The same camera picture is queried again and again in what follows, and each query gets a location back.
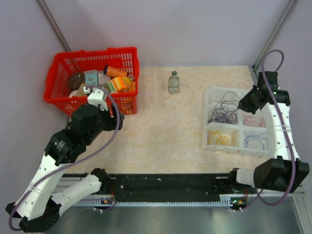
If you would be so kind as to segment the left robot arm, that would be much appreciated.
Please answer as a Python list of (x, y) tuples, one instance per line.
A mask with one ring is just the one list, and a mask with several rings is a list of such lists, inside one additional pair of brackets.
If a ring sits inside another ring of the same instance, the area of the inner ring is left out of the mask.
[[(121, 130), (123, 120), (124, 115), (115, 103), (111, 108), (99, 104), (79, 106), (67, 126), (51, 136), (39, 168), (22, 197), (6, 206), (9, 228), (15, 232), (45, 232), (78, 201), (96, 192), (108, 192), (110, 176), (101, 168), (93, 169), (86, 178), (62, 192), (55, 193), (54, 189), (67, 169), (103, 151)], [(78, 159), (103, 131), (113, 131), (113, 135), (100, 149)]]

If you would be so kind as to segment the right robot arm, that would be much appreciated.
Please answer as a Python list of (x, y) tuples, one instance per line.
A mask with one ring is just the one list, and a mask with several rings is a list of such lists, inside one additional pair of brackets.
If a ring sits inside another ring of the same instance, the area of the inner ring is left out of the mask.
[(279, 89), (277, 72), (259, 73), (255, 86), (239, 101), (238, 107), (246, 113), (260, 112), (265, 121), (267, 149), (270, 159), (254, 169), (234, 168), (227, 182), (233, 193), (245, 185), (258, 189), (293, 193), (310, 172), (294, 146), (289, 121), (290, 97)]

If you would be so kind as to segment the brown cardboard box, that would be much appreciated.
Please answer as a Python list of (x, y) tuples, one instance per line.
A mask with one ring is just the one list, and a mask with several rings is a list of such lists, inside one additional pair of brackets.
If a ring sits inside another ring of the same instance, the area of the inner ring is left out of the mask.
[[(87, 93), (84, 92), (84, 88), (87, 87), (90, 89)], [(74, 90), (71, 93), (71, 96), (76, 96), (76, 97), (86, 97), (90, 95), (91, 93), (95, 94), (103, 94), (104, 91), (108, 91), (104, 86), (98, 86), (98, 85), (87, 85), (83, 83), (77, 90)]]

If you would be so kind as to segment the red plastic basket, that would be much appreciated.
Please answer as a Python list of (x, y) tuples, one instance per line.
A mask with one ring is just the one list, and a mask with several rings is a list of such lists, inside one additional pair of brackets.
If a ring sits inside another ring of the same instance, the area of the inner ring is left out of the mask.
[(44, 101), (55, 105), (71, 116), (74, 110), (87, 102), (87, 97), (69, 97), (72, 92), (67, 86), (70, 76), (87, 70), (102, 71), (107, 65), (126, 71), (135, 79), (136, 88), (133, 92), (112, 94), (112, 97), (121, 113), (124, 115), (136, 114), (139, 60), (135, 47), (57, 53), (46, 78)]

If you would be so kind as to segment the brown round cookie pack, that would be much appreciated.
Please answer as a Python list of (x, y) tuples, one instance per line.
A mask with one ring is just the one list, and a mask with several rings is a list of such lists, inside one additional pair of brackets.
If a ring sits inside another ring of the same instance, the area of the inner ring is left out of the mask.
[(85, 83), (85, 74), (83, 72), (74, 73), (68, 78), (67, 87), (77, 90), (83, 83)]

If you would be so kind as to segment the grey white box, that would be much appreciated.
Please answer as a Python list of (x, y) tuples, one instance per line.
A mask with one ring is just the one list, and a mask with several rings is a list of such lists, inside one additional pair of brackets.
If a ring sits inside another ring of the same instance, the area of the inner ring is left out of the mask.
[(98, 71), (98, 85), (102, 86), (106, 83), (108, 83), (111, 80), (111, 78), (104, 74), (103, 71)]

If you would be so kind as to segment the teal small box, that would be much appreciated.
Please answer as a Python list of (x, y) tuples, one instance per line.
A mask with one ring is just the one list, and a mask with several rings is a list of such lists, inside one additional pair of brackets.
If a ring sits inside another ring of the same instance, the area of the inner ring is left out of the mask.
[(98, 85), (98, 71), (88, 70), (84, 72), (85, 84), (87, 85)]

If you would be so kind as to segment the white compartment tray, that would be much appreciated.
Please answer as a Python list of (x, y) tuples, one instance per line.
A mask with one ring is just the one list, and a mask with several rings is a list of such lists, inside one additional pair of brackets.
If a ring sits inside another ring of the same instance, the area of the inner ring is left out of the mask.
[(244, 89), (212, 87), (204, 93), (202, 147), (215, 152), (268, 156), (267, 128), (263, 115), (246, 113), (238, 102)]

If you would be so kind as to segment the orange striped sponge pack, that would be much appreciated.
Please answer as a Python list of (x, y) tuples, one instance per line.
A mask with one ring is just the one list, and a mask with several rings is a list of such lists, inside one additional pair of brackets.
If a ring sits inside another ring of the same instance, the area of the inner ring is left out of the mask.
[(134, 92), (136, 90), (135, 80), (132, 77), (112, 78), (104, 87), (110, 93)]

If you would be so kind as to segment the orange cylinder tube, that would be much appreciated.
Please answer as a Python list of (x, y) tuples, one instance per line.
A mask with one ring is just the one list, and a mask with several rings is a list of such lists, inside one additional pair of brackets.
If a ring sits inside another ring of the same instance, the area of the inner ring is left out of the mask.
[(127, 77), (128, 73), (126, 71), (120, 70), (118, 68), (112, 67), (112, 66), (105, 66), (103, 73), (106, 76), (109, 76), (111, 78), (115, 78), (115, 77)]

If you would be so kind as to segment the clear glass bottle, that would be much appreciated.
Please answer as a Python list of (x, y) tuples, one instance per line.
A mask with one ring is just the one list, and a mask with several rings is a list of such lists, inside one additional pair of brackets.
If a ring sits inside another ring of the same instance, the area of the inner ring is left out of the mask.
[(179, 91), (180, 79), (177, 75), (177, 71), (172, 71), (171, 76), (168, 79), (168, 91), (170, 94), (175, 95)]

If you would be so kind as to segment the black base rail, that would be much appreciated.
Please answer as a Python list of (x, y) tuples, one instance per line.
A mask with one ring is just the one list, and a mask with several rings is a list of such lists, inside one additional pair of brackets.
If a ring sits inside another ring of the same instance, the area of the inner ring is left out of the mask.
[(233, 183), (229, 174), (111, 174), (96, 195), (113, 195), (118, 202), (210, 202), (220, 195), (255, 193)]

